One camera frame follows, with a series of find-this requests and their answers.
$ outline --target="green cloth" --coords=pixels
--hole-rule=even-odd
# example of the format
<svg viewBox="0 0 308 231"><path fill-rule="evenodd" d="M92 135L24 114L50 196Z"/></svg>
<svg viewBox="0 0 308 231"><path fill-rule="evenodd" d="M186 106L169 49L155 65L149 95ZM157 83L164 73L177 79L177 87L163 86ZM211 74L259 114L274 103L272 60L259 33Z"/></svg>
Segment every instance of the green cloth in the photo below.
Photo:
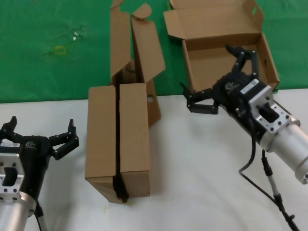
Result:
<svg viewBox="0 0 308 231"><path fill-rule="evenodd" d="M144 0L125 0L135 11ZM163 11L167 0L147 0L167 69L155 78L158 95L181 94L187 82L180 43L170 41ZM308 1L259 0L280 78L280 89L308 87ZM77 100L110 82L111 0L2 0L0 103Z"/></svg>

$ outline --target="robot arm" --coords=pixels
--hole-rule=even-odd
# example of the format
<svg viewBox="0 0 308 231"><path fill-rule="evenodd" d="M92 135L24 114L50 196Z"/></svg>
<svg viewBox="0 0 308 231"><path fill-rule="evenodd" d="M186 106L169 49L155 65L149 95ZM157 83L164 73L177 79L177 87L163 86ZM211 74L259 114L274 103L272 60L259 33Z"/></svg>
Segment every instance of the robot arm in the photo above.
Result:
<svg viewBox="0 0 308 231"><path fill-rule="evenodd" d="M282 212L290 228L298 231L292 221L294 215L289 216L285 212L265 151L275 152L295 172L296 178L302 184L307 184L308 136L300 129L300 121L274 100L272 88L259 79L257 52L229 45L226 49L237 60L231 72L223 76L213 88L191 93L181 84L184 88L183 95L187 99L187 108L193 113L216 115L218 107L221 106L252 137L252 157L239 173L271 199ZM252 73L249 75L242 72L247 60L252 62ZM206 99L213 99L214 104L196 104ZM242 173L254 160L256 142L263 148L262 163L274 197Z"/></svg>
<svg viewBox="0 0 308 231"><path fill-rule="evenodd" d="M0 202L12 205L4 231L23 231L28 217L35 214L41 231L46 231L39 193L50 157L60 160L79 146L76 127L71 119L66 133L52 137L21 136L14 132L17 119L12 117L0 130ZM3 139L13 143L4 143ZM56 145L63 144L54 150Z"/></svg>

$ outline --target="open cardboard box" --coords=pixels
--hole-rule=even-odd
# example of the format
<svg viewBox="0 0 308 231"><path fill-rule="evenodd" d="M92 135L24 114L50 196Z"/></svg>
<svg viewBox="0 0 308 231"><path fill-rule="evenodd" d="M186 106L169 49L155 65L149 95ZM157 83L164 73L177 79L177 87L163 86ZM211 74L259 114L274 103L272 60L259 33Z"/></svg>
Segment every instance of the open cardboard box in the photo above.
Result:
<svg viewBox="0 0 308 231"><path fill-rule="evenodd" d="M172 0L175 10L164 12L170 36L182 39L192 91L211 88L231 71L236 58L226 44L258 53L259 76L273 89L279 77L265 35L264 14L255 0ZM243 71L251 74L251 62Z"/></svg>
<svg viewBox="0 0 308 231"><path fill-rule="evenodd" d="M153 78L165 70L152 9L110 10L112 85L89 90L86 180L109 202L150 194L149 127L161 114ZM130 24L135 60L130 54Z"/></svg>

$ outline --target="box lid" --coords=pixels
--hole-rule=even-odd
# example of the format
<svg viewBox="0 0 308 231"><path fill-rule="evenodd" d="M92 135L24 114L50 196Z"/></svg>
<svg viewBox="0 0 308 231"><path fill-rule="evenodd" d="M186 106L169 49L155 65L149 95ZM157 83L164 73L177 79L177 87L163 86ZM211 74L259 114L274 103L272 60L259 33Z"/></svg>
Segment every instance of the box lid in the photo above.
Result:
<svg viewBox="0 0 308 231"><path fill-rule="evenodd" d="M116 175L116 91L114 86L89 89L85 178Z"/></svg>
<svg viewBox="0 0 308 231"><path fill-rule="evenodd" d="M242 5L243 0L170 0L174 9Z"/></svg>
<svg viewBox="0 0 308 231"><path fill-rule="evenodd" d="M121 173L150 170L146 84L120 85Z"/></svg>
<svg viewBox="0 0 308 231"><path fill-rule="evenodd" d="M121 12L123 0L114 0L110 8L110 75L113 77L131 59L130 15Z"/></svg>
<svg viewBox="0 0 308 231"><path fill-rule="evenodd" d="M144 83L166 68L155 23L147 20L151 14L151 7L145 3L131 19L136 74Z"/></svg>
<svg viewBox="0 0 308 231"><path fill-rule="evenodd" d="M184 0L173 0L174 4ZM243 4L215 3L214 0L193 0L194 4L215 6L186 8L164 12L169 35L181 39L199 39L232 34L260 33L264 14L255 0L246 0Z"/></svg>

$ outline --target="white label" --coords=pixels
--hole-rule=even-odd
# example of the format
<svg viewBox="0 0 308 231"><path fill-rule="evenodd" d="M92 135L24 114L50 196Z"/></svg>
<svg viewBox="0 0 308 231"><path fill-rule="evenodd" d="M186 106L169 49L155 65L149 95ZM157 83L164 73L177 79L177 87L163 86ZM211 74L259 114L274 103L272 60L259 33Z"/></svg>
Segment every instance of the white label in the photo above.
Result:
<svg viewBox="0 0 308 231"><path fill-rule="evenodd" d="M1 143L1 147L10 147L10 148L18 148L20 146L19 143Z"/></svg>
<svg viewBox="0 0 308 231"><path fill-rule="evenodd" d="M247 92L249 92L255 85L257 85L260 81L257 80L256 78L254 80L252 80L246 87L244 87L241 90L242 94L246 94Z"/></svg>

